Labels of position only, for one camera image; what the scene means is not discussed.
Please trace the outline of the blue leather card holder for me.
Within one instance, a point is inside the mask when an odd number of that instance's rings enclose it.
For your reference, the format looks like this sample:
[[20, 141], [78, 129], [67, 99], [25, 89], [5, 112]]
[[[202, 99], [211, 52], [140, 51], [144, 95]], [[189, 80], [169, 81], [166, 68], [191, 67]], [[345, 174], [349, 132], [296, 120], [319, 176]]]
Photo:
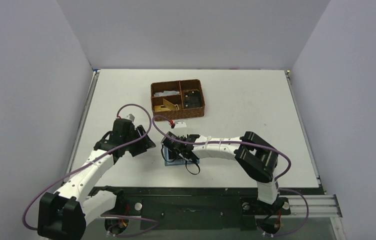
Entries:
[[180, 156], [176, 156], [173, 152], [165, 146], [161, 148], [161, 155], [164, 160], [165, 166], [179, 166], [179, 165], [194, 165], [195, 163], [191, 159], [184, 159]]

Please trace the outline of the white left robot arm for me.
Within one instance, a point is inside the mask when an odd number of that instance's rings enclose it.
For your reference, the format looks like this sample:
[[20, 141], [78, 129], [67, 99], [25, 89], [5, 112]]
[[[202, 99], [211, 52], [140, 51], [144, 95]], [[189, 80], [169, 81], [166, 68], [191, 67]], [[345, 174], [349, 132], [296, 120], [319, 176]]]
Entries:
[[116, 206], [119, 192], [101, 190], [88, 197], [99, 179], [126, 152], [135, 157], [156, 145], [142, 125], [130, 118], [117, 118], [111, 131], [97, 141], [80, 171], [54, 193], [39, 202], [37, 233], [50, 240], [80, 240], [87, 225]]

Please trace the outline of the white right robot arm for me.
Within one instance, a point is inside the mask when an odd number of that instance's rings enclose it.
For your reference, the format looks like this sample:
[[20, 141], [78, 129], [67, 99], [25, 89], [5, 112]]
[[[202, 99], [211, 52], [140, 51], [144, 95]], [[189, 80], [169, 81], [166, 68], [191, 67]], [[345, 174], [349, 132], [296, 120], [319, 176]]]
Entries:
[[257, 199], [272, 205], [279, 191], [274, 170], [278, 153], [264, 139], [247, 131], [243, 136], [213, 138], [199, 134], [177, 136], [167, 133], [161, 144], [172, 154], [197, 163], [201, 159], [214, 158], [236, 161], [246, 174], [257, 183]]

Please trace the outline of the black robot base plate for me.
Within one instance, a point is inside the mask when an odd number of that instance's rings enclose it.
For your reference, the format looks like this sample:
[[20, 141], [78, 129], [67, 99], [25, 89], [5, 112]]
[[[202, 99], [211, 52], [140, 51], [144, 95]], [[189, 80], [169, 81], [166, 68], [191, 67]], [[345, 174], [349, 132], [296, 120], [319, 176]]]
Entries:
[[84, 205], [100, 194], [117, 198], [106, 215], [143, 217], [141, 229], [160, 224], [157, 230], [255, 230], [264, 224], [276, 230], [280, 216], [291, 214], [286, 197], [275, 203], [259, 201], [255, 188], [173, 188], [95, 186], [88, 191]]

